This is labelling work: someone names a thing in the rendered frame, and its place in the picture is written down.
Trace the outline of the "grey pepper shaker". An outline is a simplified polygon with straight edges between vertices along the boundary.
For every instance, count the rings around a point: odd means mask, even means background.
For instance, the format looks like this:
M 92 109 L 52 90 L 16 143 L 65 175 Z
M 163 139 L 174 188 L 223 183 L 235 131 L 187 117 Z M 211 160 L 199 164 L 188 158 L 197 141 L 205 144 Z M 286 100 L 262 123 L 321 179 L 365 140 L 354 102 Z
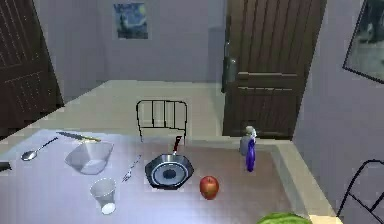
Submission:
M 245 135 L 240 140 L 239 152 L 242 156 L 246 156 L 248 152 L 248 143 L 257 136 L 256 130 L 253 126 L 245 128 Z

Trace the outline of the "blue spray bottle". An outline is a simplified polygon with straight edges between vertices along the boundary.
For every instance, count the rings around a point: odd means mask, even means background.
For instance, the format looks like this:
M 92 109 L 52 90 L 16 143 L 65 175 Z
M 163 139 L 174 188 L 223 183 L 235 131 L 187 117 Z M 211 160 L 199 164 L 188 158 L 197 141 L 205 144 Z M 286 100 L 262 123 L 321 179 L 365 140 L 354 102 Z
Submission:
M 256 136 L 257 133 L 253 130 L 248 141 L 248 150 L 246 155 L 246 169 L 248 172 L 252 172 L 254 170 Z

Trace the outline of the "red apple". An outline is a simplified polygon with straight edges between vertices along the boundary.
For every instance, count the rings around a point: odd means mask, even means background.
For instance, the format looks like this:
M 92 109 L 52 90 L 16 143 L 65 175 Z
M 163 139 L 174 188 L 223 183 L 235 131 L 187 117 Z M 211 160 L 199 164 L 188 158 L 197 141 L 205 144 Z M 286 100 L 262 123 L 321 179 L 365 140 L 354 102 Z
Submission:
M 213 200 L 219 191 L 219 182 L 213 176 L 205 176 L 200 180 L 199 189 L 206 200 Z

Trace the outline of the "silver fork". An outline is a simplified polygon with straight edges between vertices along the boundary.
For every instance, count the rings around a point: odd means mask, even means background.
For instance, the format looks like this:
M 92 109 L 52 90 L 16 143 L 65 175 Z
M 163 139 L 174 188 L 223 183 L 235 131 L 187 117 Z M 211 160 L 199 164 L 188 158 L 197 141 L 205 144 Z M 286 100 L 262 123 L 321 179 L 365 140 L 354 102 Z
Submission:
M 136 166 L 136 164 L 140 161 L 140 159 L 141 159 L 141 157 L 142 157 L 142 155 L 141 154 L 139 154 L 138 156 L 137 156 L 137 158 L 135 159 L 135 161 L 131 164 L 131 166 L 129 167 L 129 170 L 125 173 L 125 175 L 123 176 L 123 178 L 122 178 L 122 182 L 126 182 L 126 181 L 128 181 L 130 178 L 131 178 L 131 176 L 132 176 L 132 170 L 133 170 L 133 168 Z

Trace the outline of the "dark brown wooden room door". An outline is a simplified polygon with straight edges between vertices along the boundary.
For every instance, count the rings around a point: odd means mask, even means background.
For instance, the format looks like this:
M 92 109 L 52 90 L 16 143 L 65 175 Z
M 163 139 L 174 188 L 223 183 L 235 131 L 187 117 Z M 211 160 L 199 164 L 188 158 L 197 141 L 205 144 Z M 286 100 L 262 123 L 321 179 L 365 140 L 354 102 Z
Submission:
M 327 0 L 227 0 L 225 42 L 237 61 L 222 134 L 290 139 Z

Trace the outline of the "clear glass bowl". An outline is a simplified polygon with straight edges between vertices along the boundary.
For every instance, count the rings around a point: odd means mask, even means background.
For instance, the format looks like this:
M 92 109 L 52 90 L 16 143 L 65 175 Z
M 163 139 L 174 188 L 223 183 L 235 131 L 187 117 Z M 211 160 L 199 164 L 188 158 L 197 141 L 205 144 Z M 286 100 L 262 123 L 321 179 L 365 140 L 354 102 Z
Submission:
M 72 150 L 65 163 L 83 175 L 98 175 L 108 164 L 114 145 L 109 142 L 85 142 Z

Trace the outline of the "white cup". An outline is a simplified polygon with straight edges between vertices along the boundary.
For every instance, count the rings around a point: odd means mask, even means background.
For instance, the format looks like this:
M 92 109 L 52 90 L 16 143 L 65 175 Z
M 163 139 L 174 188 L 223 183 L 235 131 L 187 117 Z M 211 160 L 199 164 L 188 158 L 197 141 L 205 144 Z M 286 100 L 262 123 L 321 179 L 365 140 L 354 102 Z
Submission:
M 100 205 L 103 215 L 110 215 L 116 210 L 115 204 L 116 181 L 112 178 L 102 178 L 90 187 L 90 194 Z

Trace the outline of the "silver spoon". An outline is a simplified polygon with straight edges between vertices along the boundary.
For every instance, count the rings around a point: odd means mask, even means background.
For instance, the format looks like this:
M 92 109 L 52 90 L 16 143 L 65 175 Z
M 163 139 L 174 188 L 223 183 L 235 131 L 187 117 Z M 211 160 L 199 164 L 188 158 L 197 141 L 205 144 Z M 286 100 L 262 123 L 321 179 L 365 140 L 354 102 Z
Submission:
M 44 147 L 46 147 L 47 145 L 49 145 L 50 143 L 52 143 L 52 142 L 54 142 L 56 140 L 57 140 L 57 137 L 54 137 L 53 139 L 51 139 L 48 142 L 44 143 L 41 147 L 39 147 L 39 148 L 37 148 L 35 150 L 30 150 L 30 151 L 24 152 L 21 155 L 21 159 L 23 161 L 30 161 L 30 160 L 34 159 L 41 149 L 43 149 Z

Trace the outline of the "dark brown panelled door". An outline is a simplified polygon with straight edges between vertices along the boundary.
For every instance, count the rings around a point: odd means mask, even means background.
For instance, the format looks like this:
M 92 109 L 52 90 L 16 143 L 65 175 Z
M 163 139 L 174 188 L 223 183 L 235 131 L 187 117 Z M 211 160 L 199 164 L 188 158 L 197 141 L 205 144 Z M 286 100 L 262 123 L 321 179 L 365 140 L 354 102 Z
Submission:
M 33 0 L 0 0 L 0 140 L 63 106 Z

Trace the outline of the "blue night sky wall picture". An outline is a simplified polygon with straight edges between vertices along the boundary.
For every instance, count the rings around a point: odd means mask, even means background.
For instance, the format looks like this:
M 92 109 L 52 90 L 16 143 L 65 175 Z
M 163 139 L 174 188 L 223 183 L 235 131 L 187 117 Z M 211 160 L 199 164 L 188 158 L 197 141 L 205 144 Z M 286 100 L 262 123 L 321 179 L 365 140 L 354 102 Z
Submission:
M 147 39 L 148 23 L 143 2 L 113 5 L 116 31 L 119 39 Z

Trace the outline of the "dark framed wall picture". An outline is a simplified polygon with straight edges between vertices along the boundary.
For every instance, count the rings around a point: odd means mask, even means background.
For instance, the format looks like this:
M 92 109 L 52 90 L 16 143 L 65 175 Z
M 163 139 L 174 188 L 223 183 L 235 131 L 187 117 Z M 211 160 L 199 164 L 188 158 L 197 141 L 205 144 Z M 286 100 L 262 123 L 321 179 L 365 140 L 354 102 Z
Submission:
M 364 0 L 343 69 L 384 84 L 384 0 Z

